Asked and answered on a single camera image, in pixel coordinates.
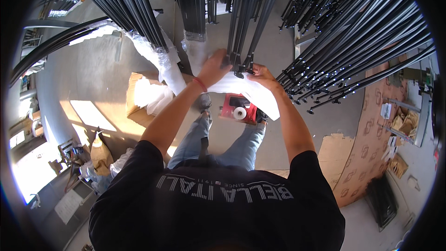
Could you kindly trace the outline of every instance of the blue jeans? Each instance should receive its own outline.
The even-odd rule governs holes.
[[[181,161],[198,159],[201,151],[201,138],[208,136],[209,129],[209,116],[203,113],[192,123],[167,167],[173,169]],[[257,125],[246,124],[242,135],[237,138],[225,153],[209,155],[209,159],[213,159],[221,166],[239,166],[248,171],[254,170],[256,151],[262,143],[265,130],[266,125],[264,123],[258,123]]]

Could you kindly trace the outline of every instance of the paper bag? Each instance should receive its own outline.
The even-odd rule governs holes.
[[[108,176],[110,174],[110,164],[113,163],[112,154],[107,146],[99,138],[99,132],[96,133],[96,138],[92,143],[92,151],[90,157],[95,168],[95,172],[99,176]]]

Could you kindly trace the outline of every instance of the forearm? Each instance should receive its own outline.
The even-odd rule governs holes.
[[[315,151],[315,146],[303,118],[288,98],[282,86],[277,83],[277,86],[272,88],[271,92],[276,98],[279,108],[282,135],[288,159],[291,163],[291,160],[296,155],[307,150]]]
[[[141,140],[151,142],[164,155],[173,142],[187,111],[203,89],[191,81],[147,126]]]

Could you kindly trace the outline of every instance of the white sign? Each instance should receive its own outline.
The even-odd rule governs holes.
[[[66,225],[71,217],[73,217],[82,201],[83,198],[79,196],[79,194],[77,194],[74,190],[70,190],[54,207],[54,210]]]

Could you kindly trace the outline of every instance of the brown paper bag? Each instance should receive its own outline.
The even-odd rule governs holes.
[[[96,133],[96,138],[92,143],[92,151],[90,157],[95,168],[95,172],[100,176],[108,176],[110,174],[110,164],[113,163],[112,154],[107,146],[99,138],[99,132]]]
[[[395,173],[395,175],[399,179],[401,179],[401,177],[404,175],[409,166],[406,164],[406,162],[404,162],[401,156],[395,154],[395,156],[393,156],[393,159],[390,160],[388,167],[391,171]]]

